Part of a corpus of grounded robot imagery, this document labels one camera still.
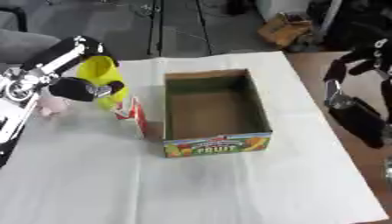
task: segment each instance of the tripod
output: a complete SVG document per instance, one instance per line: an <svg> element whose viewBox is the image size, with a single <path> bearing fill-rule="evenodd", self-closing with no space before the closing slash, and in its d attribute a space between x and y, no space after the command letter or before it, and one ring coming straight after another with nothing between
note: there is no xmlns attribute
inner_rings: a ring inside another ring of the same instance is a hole
<svg viewBox="0 0 392 224"><path fill-rule="evenodd" d="M213 50L211 48L211 43L210 39L208 37L208 32L206 28L206 20L204 19L204 13L203 10L201 9L201 3L200 0L195 0L196 1L196 7L197 7L197 12L199 16L199 21L201 24L201 27L203 29L203 34L204 34L204 39L206 42L207 46L207 51L208 55L213 55ZM151 52L151 42L152 42L152 36L154 32L154 21L155 21L155 13L157 13L156 8L157 8L158 0L152 0L152 10L150 14L150 35L149 35L149 45L147 49L147 54L152 55ZM156 44L157 50L158 50L158 55L159 57L162 57L163 50L164 50L164 24L165 24L165 0L160 0L160 19L159 19L159 38L158 42Z"/></svg>

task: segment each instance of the yellow cup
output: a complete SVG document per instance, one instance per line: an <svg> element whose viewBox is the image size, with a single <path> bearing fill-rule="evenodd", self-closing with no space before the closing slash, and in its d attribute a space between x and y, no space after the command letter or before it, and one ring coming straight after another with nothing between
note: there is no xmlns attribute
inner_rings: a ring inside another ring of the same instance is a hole
<svg viewBox="0 0 392 224"><path fill-rule="evenodd" d="M124 83L115 63L107 56L94 56L87 59L79 66L77 76L92 82L96 86L104 86L112 81ZM112 109L118 102L122 102L128 93L129 89L125 86L117 93L100 98L97 101L104 109Z"/></svg>

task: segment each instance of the robotic hand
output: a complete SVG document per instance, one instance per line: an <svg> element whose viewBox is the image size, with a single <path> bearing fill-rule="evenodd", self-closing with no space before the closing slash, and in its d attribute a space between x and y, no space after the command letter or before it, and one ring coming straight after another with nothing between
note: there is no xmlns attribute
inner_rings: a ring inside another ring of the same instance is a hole
<svg viewBox="0 0 392 224"><path fill-rule="evenodd" d="M347 73L346 64L359 62L348 73L364 74L375 70L382 78L381 93L388 109L387 121L362 99L351 97L341 89ZM392 40L382 39L373 45L356 49L336 59L325 75L325 105L331 116L346 130L360 138L367 146L381 148L392 140Z"/></svg>
<svg viewBox="0 0 392 224"><path fill-rule="evenodd" d="M28 59L18 69L10 68L0 74L0 145L3 147L20 136L45 87L49 87L52 95L83 102L121 90L124 85L120 81L97 87L87 80L61 78L66 70L96 55L109 56L118 66L102 43L78 36L66 38Z"/></svg>

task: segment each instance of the chair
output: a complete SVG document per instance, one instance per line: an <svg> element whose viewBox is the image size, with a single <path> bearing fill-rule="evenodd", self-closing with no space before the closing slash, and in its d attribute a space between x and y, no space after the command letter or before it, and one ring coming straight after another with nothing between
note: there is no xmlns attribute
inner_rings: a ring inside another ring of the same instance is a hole
<svg viewBox="0 0 392 224"><path fill-rule="evenodd" d="M32 55L55 45L55 37L29 33L25 11L17 6L0 5L0 11L9 12L17 18L18 31L0 29L0 63L21 64Z"/></svg>

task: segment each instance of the open cardboard box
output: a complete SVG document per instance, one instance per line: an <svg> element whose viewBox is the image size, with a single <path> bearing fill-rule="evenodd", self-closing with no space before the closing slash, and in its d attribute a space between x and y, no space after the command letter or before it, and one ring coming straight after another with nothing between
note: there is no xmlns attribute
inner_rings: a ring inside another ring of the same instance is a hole
<svg viewBox="0 0 392 224"><path fill-rule="evenodd" d="M168 158L264 150L272 130L247 70L168 73Z"/></svg>

